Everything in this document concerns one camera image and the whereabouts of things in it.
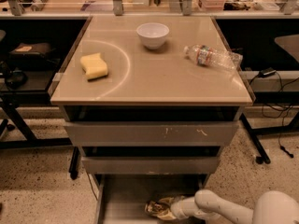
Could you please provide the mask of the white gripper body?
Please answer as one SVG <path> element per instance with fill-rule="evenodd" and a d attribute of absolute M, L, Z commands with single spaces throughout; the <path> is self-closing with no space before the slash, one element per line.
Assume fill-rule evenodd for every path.
<path fill-rule="evenodd" d="M 172 214 L 177 219 L 194 217 L 199 210 L 193 197 L 177 197 L 170 205 Z"/>

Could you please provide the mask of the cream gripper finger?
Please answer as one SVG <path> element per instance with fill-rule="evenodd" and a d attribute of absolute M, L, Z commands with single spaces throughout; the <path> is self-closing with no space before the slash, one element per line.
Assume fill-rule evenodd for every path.
<path fill-rule="evenodd" d="M 157 218 L 165 221 L 172 221 L 176 219 L 176 217 L 172 213 L 159 214 Z"/>
<path fill-rule="evenodd" d="M 165 205 L 172 205 L 173 203 L 177 203 L 185 199 L 185 196 L 172 196 L 172 197 L 164 197 L 158 201 L 158 203 Z"/>

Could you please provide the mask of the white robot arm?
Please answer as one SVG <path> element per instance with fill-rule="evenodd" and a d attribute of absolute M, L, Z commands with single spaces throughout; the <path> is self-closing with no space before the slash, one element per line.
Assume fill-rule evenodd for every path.
<path fill-rule="evenodd" d="M 188 198 L 170 198 L 164 205 L 165 209 L 157 215 L 162 220 L 189 217 L 209 220 L 222 216 L 233 224 L 299 224 L 299 203 L 276 190 L 262 194 L 252 209 L 227 201 L 208 189 L 200 189 Z"/>

